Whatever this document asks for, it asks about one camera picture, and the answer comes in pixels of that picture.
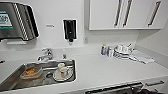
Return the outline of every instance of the drawer handle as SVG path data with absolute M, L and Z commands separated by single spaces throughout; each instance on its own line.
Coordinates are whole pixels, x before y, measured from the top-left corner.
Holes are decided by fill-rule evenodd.
M 128 19 L 128 14 L 129 14 L 129 11 L 130 11 L 131 3 L 132 3 L 132 0 L 129 0 L 128 1 L 128 6 L 127 6 L 127 11 L 126 11 L 123 27 L 127 24 L 127 19 Z
M 121 0 L 119 0 L 119 3 L 118 3 L 117 16 L 116 16 L 116 21 L 115 21 L 114 26 L 117 26 L 117 24 L 118 24 L 118 18 L 119 18 L 119 14 L 120 14 L 120 9 L 121 9 Z
M 146 86 L 153 86 L 153 85 L 159 85 L 159 84 L 164 84 L 165 82 L 163 81 L 159 81 L 159 82 L 155 82 L 155 83 L 146 83 Z
M 149 26 L 149 25 L 152 25 L 153 20 L 154 20 L 154 18 L 155 18 L 155 16 L 156 16 L 156 13 L 157 13 L 157 11 L 158 11 L 158 9 L 159 9 L 160 3 L 161 3 L 161 1 L 156 2 L 156 7 L 155 7 L 155 9 L 154 9 L 154 12 L 153 12 L 153 14 L 152 14 L 152 17 L 151 17 L 151 19 L 150 19 L 150 22 L 149 22 L 148 26 Z

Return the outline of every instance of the paper towel dispenser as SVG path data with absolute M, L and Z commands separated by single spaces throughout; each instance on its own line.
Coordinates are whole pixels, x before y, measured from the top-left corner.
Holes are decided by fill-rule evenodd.
M 64 21 L 64 30 L 65 30 L 65 39 L 69 42 L 73 42 L 76 39 L 76 20 L 63 20 Z
M 22 39 L 29 41 L 38 37 L 32 8 L 12 2 L 0 2 L 0 41 Z

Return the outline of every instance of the sink basin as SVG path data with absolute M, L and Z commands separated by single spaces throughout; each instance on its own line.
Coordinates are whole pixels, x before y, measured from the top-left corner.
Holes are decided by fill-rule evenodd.
M 58 64 L 64 63 L 65 66 L 70 67 L 72 69 L 72 76 L 65 81 L 56 81 L 53 76 L 46 78 L 48 73 L 53 74 L 58 69 Z M 36 79 L 21 79 L 20 75 L 30 67 L 42 67 L 43 73 L 39 78 Z M 59 84 L 65 82 L 71 82 L 76 79 L 75 74 L 75 60 L 59 60 L 59 61 L 48 61 L 44 63 L 29 63 L 23 64 L 18 67 L 5 81 L 0 84 L 0 92 L 51 85 L 51 84 Z

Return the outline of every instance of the cup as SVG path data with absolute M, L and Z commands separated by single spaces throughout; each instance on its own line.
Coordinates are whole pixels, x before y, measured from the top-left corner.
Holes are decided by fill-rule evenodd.
M 69 70 L 68 67 L 62 67 L 62 68 L 60 68 L 61 76 L 63 78 L 65 78 L 68 75 L 68 70 Z
M 122 51 L 123 51 L 124 53 L 128 53 L 129 47 L 123 46 Z
M 122 51 L 122 49 L 123 49 L 123 46 L 122 46 L 122 45 L 117 45 L 117 47 L 116 47 L 116 48 L 117 48 L 117 51 L 118 51 L 118 52 L 121 52 L 121 51 Z
M 59 68 L 59 69 L 61 69 L 61 68 L 63 68 L 63 67 L 65 67 L 65 64 L 64 64 L 64 63 L 59 63 L 59 64 L 58 64 L 58 68 Z

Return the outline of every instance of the cabinet door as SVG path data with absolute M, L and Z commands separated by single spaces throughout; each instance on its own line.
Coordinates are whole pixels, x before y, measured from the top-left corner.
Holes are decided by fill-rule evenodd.
M 124 0 L 90 0 L 89 30 L 118 29 Z
M 143 29 L 153 0 L 125 0 L 120 29 Z
M 154 0 L 148 18 L 146 29 L 161 29 L 168 18 L 168 0 Z

